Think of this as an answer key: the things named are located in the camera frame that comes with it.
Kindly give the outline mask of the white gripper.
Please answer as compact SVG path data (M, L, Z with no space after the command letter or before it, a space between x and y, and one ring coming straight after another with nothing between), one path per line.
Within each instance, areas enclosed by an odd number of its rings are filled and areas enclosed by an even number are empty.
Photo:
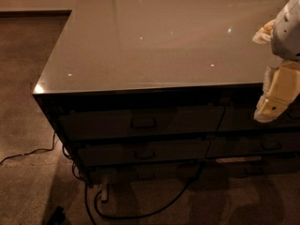
M253 36L257 44L271 42L275 21L271 20ZM300 63L283 61L279 67L269 67L263 82L263 97L260 97L254 119L260 123L277 120L300 94Z

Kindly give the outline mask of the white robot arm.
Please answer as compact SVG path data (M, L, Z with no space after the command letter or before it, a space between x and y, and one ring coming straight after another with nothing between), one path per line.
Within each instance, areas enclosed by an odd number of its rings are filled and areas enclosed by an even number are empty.
M289 0L276 18L261 27L252 41L270 44L282 59L264 73L262 91L254 113L260 123L277 120L300 95L300 0Z

